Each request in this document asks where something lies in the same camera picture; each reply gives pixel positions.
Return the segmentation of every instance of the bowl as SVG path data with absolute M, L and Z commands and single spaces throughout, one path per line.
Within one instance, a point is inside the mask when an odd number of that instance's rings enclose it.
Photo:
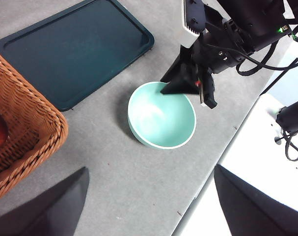
M 144 145 L 174 149 L 192 138 L 196 114 L 186 95 L 160 93 L 165 85 L 149 82 L 133 92 L 128 104 L 128 123 Z

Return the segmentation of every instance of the gray tabletop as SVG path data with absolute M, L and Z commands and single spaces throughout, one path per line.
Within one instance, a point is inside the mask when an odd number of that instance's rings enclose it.
M 78 2 L 0 0 L 0 39 Z M 135 88 L 158 81 L 177 57 L 179 43 L 172 30 L 176 6 L 173 0 L 120 2 L 154 35 L 154 48 L 64 113 L 68 140 L 0 200 L 0 216 L 87 166 L 90 186 L 77 236 L 172 234 L 272 74 L 261 70 L 241 77 L 230 68 L 215 75 L 215 109 L 201 107 L 198 96 L 189 96 L 197 115 L 191 141 L 167 151 L 145 147 L 129 130 L 127 104 Z M 216 1 L 208 3 L 223 13 Z M 270 64 L 279 61 L 288 42 L 281 40 Z

